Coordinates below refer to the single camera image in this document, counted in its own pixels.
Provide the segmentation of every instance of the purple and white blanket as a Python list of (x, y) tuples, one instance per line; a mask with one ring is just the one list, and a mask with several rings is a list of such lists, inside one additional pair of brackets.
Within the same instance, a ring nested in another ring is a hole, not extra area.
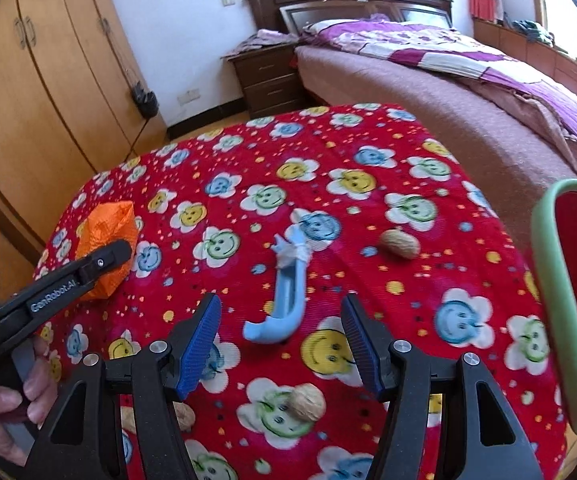
[(457, 30), (421, 23), (326, 20), (305, 27), (313, 44), (495, 83), (541, 101), (577, 142), (577, 95), (530, 65)]

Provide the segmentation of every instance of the orange plastic bag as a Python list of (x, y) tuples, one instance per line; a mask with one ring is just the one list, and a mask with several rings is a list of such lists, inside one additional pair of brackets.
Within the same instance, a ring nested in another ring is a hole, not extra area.
[[(137, 235), (139, 234), (135, 225), (135, 213), (133, 202), (108, 202), (97, 206), (88, 218), (84, 220), (82, 236), (77, 246), (76, 257), (82, 258), (99, 249), (106, 244), (123, 238), (126, 240), (133, 253), (137, 246)], [(104, 274), (82, 299), (106, 300), (128, 275), (133, 258), (127, 261), (119, 269)]]

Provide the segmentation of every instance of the black baseboard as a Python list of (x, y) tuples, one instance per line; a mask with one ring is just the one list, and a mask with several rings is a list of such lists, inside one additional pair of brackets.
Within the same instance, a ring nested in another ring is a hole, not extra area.
[(178, 137), (182, 137), (198, 128), (202, 128), (207, 124), (225, 119), (231, 115), (239, 114), (243, 111), (246, 111), (246, 102), (243, 97), (240, 97), (234, 101), (229, 101), (223, 105), (206, 110), (201, 114), (189, 117), (173, 126), (169, 126), (166, 130), (166, 135), (170, 140), (177, 139)]

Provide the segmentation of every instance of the headboard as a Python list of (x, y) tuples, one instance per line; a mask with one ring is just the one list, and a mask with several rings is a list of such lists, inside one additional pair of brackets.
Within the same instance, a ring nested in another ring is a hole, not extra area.
[(258, 28), (299, 32), (307, 23), (333, 18), (367, 18), (374, 12), (393, 21), (437, 16), (451, 25), (453, 0), (247, 0)]

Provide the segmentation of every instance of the floral tablecloth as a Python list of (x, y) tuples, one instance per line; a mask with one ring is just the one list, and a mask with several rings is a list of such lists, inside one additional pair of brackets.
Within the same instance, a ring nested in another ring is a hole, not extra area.
[[(117, 358), (166, 338), (206, 291), (219, 294), (219, 333), (187, 400), (197, 420), (184, 438), (198, 478), (365, 478), (387, 412), (362, 388), (344, 336), (340, 304), (349, 291), (393, 335), (429, 354), (477, 352), (545, 477), (558, 471), (565, 418), (531, 274), (482, 193), (410, 113), (379, 104), (309, 108), (134, 158), (80, 190), (36, 273), (74, 258), (87, 215), (120, 200), (134, 202), (140, 229), (128, 279), (110, 300), (63, 311), (41, 335), (54, 375), (64, 378), (87, 352)], [(283, 344), (255, 345), (243, 323), (271, 312), (270, 246), (293, 225), (313, 250), (305, 318)], [(378, 246), (393, 228), (418, 238), (418, 258)], [(317, 422), (286, 409), (302, 383), (325, 396)], [(435, 471), (440, 412), (441, 396), (432, 396), (421, 479)], [(130, 477), (142, 478), (130, 431), (124, 451)]]

